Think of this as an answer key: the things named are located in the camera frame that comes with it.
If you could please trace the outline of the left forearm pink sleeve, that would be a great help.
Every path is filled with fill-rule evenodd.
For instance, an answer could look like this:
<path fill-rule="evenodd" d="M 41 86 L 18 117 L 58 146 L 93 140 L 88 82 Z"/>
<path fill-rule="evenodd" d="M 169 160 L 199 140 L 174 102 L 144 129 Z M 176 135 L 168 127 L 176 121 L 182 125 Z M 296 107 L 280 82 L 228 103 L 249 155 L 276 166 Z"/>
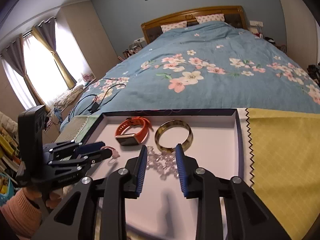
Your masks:
<path fill-rule="evenodd" d="M 20 189 L 1 206 L 1 214 L 19 239 L 31 239 L 42 219 L 40 209 L 35 206 L 25 188 Z"/>

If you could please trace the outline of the left hand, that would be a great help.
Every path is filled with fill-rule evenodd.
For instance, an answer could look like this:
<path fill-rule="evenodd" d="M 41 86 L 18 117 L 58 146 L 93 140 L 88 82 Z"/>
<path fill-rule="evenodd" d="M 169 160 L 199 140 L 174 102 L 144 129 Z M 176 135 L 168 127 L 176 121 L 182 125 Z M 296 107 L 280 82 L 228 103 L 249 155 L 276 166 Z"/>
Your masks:
<path fill-rule="evenodd" d="M 54 209 L 72 189 L 73 185 L 69 185 L 51 192 L 48 197 L 44 198 L 46 207 Z M 39 209 L 38 202 L 42 200 L 42 193 L 34 186 L 24 187 L 22 190 L 29 202 Z"/>

